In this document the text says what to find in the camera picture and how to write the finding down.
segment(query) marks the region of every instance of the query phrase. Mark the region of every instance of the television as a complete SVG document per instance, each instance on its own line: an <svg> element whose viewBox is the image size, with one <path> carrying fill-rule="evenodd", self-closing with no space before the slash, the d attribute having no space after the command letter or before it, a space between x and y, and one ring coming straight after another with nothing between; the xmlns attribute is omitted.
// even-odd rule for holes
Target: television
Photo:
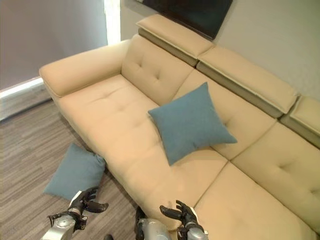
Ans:
<svg viewBox="0 0 320 240"><path fill-rule="evenodd" d="M137 0L198 34L215 39L233 0Z"/></svg>

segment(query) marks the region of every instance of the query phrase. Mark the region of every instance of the pillow on floor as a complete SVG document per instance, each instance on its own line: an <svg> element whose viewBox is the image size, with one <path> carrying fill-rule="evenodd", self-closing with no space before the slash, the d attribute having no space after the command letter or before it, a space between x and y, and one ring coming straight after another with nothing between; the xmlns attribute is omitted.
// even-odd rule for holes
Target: pillow on floor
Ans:
<svg viewBox="0 0 320 240"><path fill-rule="evenodd" d="M71 200L78 191L100 184L105 160L72 143L44 193Z"/></svg>
<svg viewBox="0 0 320 240"><path fill-rule="evenodd" d="M170 166L199 148L237 142L216 113L207 82L148 113L160 132Z"/></svg>

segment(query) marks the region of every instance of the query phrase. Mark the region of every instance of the pillow on sofa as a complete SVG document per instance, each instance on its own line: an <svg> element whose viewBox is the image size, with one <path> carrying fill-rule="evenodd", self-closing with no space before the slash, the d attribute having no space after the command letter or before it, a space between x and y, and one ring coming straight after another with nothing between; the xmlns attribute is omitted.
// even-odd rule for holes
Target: pillow on sofa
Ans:
<svg viewBox="0 0 320 240"><path fill-rule="evenodd" d="M72 143L44 193L71 200L78 191L100 184L105 160Z"/></svg>
<svg viewBox="0 0 320 240"><path fill-rule="evenodd" d="M148 112L160 132L170 166L196 149L237 142L216 113L207 82Z"/></svg>

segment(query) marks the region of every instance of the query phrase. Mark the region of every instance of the wood floor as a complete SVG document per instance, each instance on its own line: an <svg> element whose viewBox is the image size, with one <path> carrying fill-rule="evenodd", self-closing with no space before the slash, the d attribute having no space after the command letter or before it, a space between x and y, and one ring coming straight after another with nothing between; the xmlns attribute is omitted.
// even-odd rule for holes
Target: wood floor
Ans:
<svg viewBox="0 0 320 240"><path fill-rule="evenodd" d="M49 229L46 218L65 211L68 201L43 194L70 143L85 146L52 101L0 124L2 240L39 240ZM134 240L136 204L110 175L104 175L97 200L108 202L100 214L88 213L84 231L74 240Z"/></svg>

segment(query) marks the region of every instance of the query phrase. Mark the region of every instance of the sofa seat cushion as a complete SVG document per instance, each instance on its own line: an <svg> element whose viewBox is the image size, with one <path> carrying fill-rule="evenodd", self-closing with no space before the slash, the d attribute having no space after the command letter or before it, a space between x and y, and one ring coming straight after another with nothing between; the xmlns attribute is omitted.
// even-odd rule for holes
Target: sofa seat cushion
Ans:
<svg viewBox="0 0 320 240"><path fill-rule="evenodd" d="M317 239L307 224L230 162L195 210L209 239Z"/></svg>
<svg viewBox="0 0 320 240"><path fill-rule="evenodd" d="M227 162L208 147L169 166L148 115L158 105L122 75L60 98L57 104L133 200L171 230L179 222L163 216L159 206L172 208L176 199L194 206Z"/></svg>

